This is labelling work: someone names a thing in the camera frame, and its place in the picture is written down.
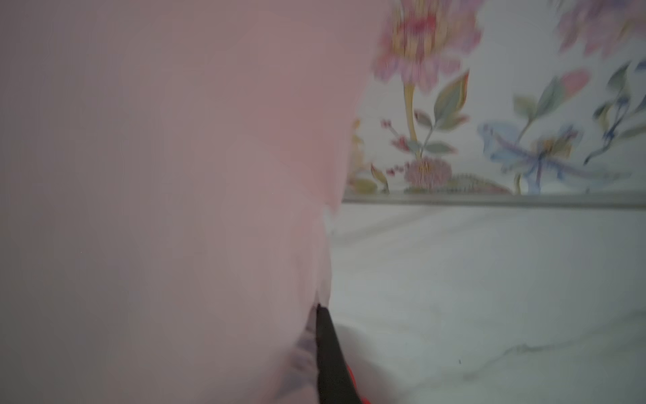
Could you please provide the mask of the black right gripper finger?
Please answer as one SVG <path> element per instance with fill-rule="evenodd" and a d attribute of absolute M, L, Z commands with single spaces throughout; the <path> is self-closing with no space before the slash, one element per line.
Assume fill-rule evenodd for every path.
<path fill-rule="evenodd" d="M 329 310 L 316 308 L 316 361 L 320 404 L 361 404 L 348 375 L 347 363 Z"/>

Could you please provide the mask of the pink plastic bag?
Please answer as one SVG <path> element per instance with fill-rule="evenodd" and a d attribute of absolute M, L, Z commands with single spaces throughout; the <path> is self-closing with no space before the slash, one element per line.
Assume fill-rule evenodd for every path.
<path fill-rule="evenodd" d="M 318 403 L 388 1 L 1 4 L 1 400 Z"/>

